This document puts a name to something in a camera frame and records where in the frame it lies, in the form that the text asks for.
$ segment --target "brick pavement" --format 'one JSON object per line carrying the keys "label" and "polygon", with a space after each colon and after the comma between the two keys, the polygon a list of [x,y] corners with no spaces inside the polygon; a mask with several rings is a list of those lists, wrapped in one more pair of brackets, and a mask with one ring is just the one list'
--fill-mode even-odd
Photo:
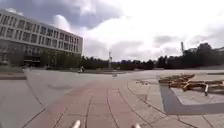
{"label": "brick pavement", "polygon": [[136,123],[142,128],[211,127],[202,116],[166,115],[158,85],[102,80],[68,93],[25,128],[70,128],[76,120],[81,121],[81,128],[131,128]]}

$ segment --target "building facade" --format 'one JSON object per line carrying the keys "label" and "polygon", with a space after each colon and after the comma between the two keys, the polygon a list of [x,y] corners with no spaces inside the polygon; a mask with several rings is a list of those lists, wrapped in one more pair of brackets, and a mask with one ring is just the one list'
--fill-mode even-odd
{"label": "building facade", "polygon": [[0,63],[38,65],[43,50],[81,55],[83,38],[59,28],[0,10]]}

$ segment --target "paved plaza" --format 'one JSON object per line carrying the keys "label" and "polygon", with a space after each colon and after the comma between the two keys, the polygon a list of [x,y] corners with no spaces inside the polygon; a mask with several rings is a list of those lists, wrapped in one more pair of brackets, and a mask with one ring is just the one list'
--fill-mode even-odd
{"label": "paved plaza", "polygon": [[[221,70],[143,71],[112,75],[25,71],[27,80],[0,82],[0,127],[223,128],[224,90],[205,96],[160,85],[158,78]],[[224,76],[209,78],[224,79]]]}

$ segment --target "cloud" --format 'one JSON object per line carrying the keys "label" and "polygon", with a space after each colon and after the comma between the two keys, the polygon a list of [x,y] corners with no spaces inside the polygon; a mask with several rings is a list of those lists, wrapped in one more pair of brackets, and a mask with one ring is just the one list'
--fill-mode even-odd
{"label": "cloud", "polygon": [[18,11],[16,11],[13,8],[7,8],[5,10],[23,16],[23,13],[22,12],[18,12]]}
{"label": "cloud", "polygon": [[53,22],[83,36],[84,55],[88,56],[107,58],[111,50],[115,60],[148,60],[180,55],[182,41],[186,48],[203,41],[214,47],[223,45],[222,0],[10,0],[7,3],[4,8],[15,8],[25,16]]}
{"label": "cloud", "polygon": [[102,42],[85,38],[83,44],[83,54],[88,57],[96,57],[101,59],[108,59],[109,51],[106,48],[106,45]]}
{"label": "cloud", "polygon": [[55,15],[53,17],[53,25],[57,28],[63,29],[65,31],[71,32],[70,23],[67,21],[67,19],[62,15]]}
{"label": "cloud", "polygon": [[177,39],[178,39],[177,37],[162,35],[162,36],[156,36],[154,41],[155,41],[155,43],[164,44],[164,43],[168,43],[171,41],[175,41]]}

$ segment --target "window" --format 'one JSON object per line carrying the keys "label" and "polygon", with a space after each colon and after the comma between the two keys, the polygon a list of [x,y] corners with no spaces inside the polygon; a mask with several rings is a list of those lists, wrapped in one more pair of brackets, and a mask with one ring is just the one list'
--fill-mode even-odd
{"label": "window", "polygon": [[21,40],[21,38],[22,38],[22,34],[23,34],[23,31],[20,31],[20,32],[19,32],[19,40]]}
{"label": "window", "polygon": [[57,48],[57,40],[52,40],[52,46]]}
{"label": "window", "polygon": [[34,26],[33,26],[33,32],[36,32],[36,24],[34,24]]}
{"label": "window", "polygon": [[37,25],[36,33],[39,33],[40,26]]}
{"label": "window", "polygon": [[0,30],[0,36],[5,36],[6,27],[2,27]]}
{"label": "window", "polygon": [[25,21],[24,20],[20,20],[17,28],[23,29],[24,25],[25,25]]}
{"label": "window", "polygon": [[69,36],[65,35],[65,41],[69,41]]}
{"label": "window", "polygon": [[62,41],[59,41],[58,48],[63,48],[63,42]]}
{"label": "window", "polygon": [[58,32],[56,32],[56,38],[58,38]]}
{"label": "window", "polygon": [[3,21],[3,24],[7,25],[8,22],[9,22],[9,18],[10,18],[9,16],[5,16],[5,19]]}
{"label": "window", "polygon": [[46,34],[46,28],[45,27],[41,27],[40,34],[42,34],[42,35]]}
{"label": "window", "polygon": [[15,27],[15,26],[16,26],[16,23],[17,23],[17,19],[16,19],[16,18],[14,18],[13,27]]}
{"label": "window", "polygon": [[52,36],[53,30],[52,29],[47,29],[47,36]]}
{"label": "window", "polygon": [[75,45],[74,45],[74,48],[73,48],[74,52],[75,52]]}
{"label": "window", "polygon": [[46,43],[45,45],[47,46],[51,46],[51,39],[50,38],[46,38]]}
{"label": "window", "polygon": [[41,38],[42,38],[42,37],[41,37],[41,36],[39,36],[39,44],[41,44]]}
{"label": "window", "polygon": [[29,41],[30,40],[30,33],[24,32],[23,33],[23,40],[24,41]]}
{"label": "window", "polygon": [[31,43],[36,43],[37,42],[37,35],[32,34],[31,35]]}
{"label": "window", "polygon": [[45,41],[45,38],[44,38],[44,37],[42,37],[42,44],[44,44],[44,41]]}
{"label": "window", "polygon": [[25,30],[31,31],[32,26],[33,26],[33,24],[31,24],[30,22],[26,22]]}
{"label": "window", "polygon": [[58,38],[58,32],[54,31],[54,38]]}
{"label": "window", "polygon": [[18,38],[18,35],[19,35],[19,30],[16,30],[16,33],[15,33],[14,38],[17,39]]}
{"label": "window", "polygon": [[78,46],[76,47],[76,52],[78,52]]}
{"label": "window", "polygon": [[10,20],[9,20],[9,26],[12,26],[12,24],[13,24],[13,19],[14,19],[13,17],[10,18]]}
{"label": "window", "polygon": [[74,43],[74,42],[73,42],[73,37],[71,37],[71,43]]}
{"label": "window", "polygon": [[65,36],[65,35],[64,35],[63,33],[60,33],[60,39],[61,39],[61,40],[64,40],[64,36]]}
{"label": "window", "polygon": [[3,24],[4,20],[5,20],[6,16],[5,15],[2,15],[2,19],[1,19],[1,24]]}
{"label": "window", "polygon": [[64,49],[68,50],[68,44],[67,43],[64,43]]}
{"label": "window", "polygon": [[8,28],[7,33],[6,33],[6,37],[12,38],[12,34],[13,34],[13,29]]}

